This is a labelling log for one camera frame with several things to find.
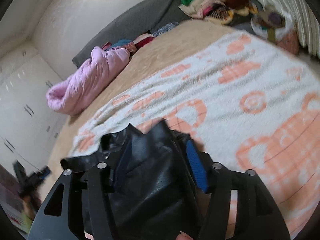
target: bed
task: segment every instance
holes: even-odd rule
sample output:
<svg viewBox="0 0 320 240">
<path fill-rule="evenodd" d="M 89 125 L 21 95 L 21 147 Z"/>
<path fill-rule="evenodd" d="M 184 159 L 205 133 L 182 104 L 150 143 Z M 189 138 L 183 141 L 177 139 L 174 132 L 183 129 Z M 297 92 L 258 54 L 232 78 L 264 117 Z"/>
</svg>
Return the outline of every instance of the bed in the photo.
<svg viewBox="0 0 320 240">
<path fill-rule="evenodd" d="M 256 169 L 294 238 L 320 198 L 319 94 L 319 80 L 286 52 L 229 27 L 185 21 L 141 48 L 84 112 L 68 119 L 41 197 L 60 176 L 60 159 L 92 153 L 102 134 L 129 122 L 146 132 L 163 117 L 229 169 Z M 195 113 L 187 122 L 185 109 Z M 294 149 L 300 152 L 292 162 Z M 264 158 L 271 160 L 267 168 Z"/>
</svg>

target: hand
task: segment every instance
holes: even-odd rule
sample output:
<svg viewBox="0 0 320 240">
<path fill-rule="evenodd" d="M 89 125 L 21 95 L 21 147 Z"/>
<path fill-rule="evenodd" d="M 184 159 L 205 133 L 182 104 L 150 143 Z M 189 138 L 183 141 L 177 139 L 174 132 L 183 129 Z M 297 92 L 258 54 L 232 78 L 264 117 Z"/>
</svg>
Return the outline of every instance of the hand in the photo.
<svg viewBox="0 0 320 240">
<path fill-rule="evenodd" d="M 180 235 L 177 236 L 176 240 L 193 240 L 191 236 L 188 236 L 186 233 L 180 231 Z"/>
</svg>

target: white cabinet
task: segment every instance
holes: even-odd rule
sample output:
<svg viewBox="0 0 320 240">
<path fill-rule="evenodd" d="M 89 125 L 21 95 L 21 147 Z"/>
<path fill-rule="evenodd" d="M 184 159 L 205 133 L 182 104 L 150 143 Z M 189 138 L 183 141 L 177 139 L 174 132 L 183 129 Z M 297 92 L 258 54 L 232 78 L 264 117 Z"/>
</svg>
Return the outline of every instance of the white cabinet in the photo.
<svg viewBox="0 0 320 240">
<path fill-rule="evenodd" d="M 38 54 L 0 86 L 0 144 L 5 150 L 5 154 L 0 152 L 0 164 L 5 163 L 9 172 L 12 158 L 21 160 L 28 171 L 47 164 L 66 120 L 47 105 L 46 93 L 58 82 L 60 77 Z"/>
</svg>

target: fabric pile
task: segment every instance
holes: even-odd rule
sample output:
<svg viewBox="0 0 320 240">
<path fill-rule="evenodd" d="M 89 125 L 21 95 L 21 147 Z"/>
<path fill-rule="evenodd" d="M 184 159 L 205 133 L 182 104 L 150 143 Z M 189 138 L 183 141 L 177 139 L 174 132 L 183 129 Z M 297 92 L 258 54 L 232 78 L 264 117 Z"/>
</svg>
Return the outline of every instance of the fabric pile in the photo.
<svg viewBox="0 0 320 240">
<path fill-rule="evenodd" d="M 179 8 L 193 19 L 245 30 L 292 54 L 299 53 L 294 23 L 286 23 L 284 16 L 263 8 L 257 0 L 181 0 Z"/>
<path fill-rule="evenodd" d="M 320 58 L 320 23 L 312 9 L 312 0 L 259 0 L 263 6 L 272 4 L 283 14 L 289 13 L 295 19 L 295 31 L 300 45 L 306 48 L 310 55 Z"/>
<path fill-rule="evenodd" d="M 249 24 L 252 15 L 258 13 L 251 0 L 181 0 L 179 8 L 193 19 L 229 26 Z"/>
<path fill-rule="evenodd" d="M 252 19 L 251 25 L 257 32 L 264 31 L 268 41 L 294 55 L 299 53 L 299 41 L 294 25 L 286 22 L 285 17 L 278 12 L 271 9 L 261 11 Z"/>
<path fill-rule="evenodd" d="M 81 113 L 119 75 L 138 49 L 178 24 L 168 23 L 154 34 L 148 31 L 134 41 L 119 40 L 115 44 L 108 41 L 101 48 L 94 47 L 91 58 L 84 61 L 74 74 L 48 90 L 48 106 L 57 113 L 70 116 Z"/>
</svg>

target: black leather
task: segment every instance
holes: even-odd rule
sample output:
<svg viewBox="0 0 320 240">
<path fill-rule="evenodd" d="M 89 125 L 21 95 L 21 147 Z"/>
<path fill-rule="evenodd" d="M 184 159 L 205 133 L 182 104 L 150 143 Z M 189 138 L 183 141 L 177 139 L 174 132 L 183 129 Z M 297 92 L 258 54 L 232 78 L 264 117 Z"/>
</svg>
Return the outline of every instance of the black leather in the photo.
<svg viewBox="0 0 320 240">
<path fill-rule="evenodd" d="M 183 231 L 197 238 L 203 222 L 196 202 L 196 184 L 185 149 L 189 135 L 172 132 L 165 121 L 147 134 L 129 125 L 104 135 L 97 152 L 63 159 L 63 169 L 86 171 L 101 161 L 117 165 L 116 153 L 131 142 L 132 155 L 124 181 L 109 194 L 121 239 L 173 240 Z M 86 191 L 83 191 L 84 227 L 91 233 Z"/>
</svg>

